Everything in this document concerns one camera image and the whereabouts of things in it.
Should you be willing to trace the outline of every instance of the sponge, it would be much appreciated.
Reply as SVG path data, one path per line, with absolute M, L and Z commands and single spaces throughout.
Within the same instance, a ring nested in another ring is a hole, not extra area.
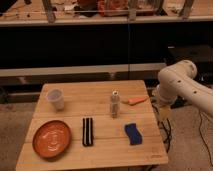
M 127 124 L 124 127 L 130 140 L 130 145 L 142 144 L 142 135 L 137 129 L 136 123 Z

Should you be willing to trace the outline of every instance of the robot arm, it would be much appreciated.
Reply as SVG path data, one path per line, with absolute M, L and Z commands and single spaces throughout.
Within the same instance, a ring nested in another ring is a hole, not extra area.
M 158 73 L 158 105 L 171 105 L 179 95 L 213 118 L 213 90 L 194 81 L 196 75 L 195 64 L 188 60 L 163 68 Z

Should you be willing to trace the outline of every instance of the paper cup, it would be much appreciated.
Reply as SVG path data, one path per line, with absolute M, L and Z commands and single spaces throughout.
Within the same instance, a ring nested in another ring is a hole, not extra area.
M 64 108 L 63 92 L 60 89 L 52 89 L 47 93 L 47 101 L 50 102 L 56 110 Z

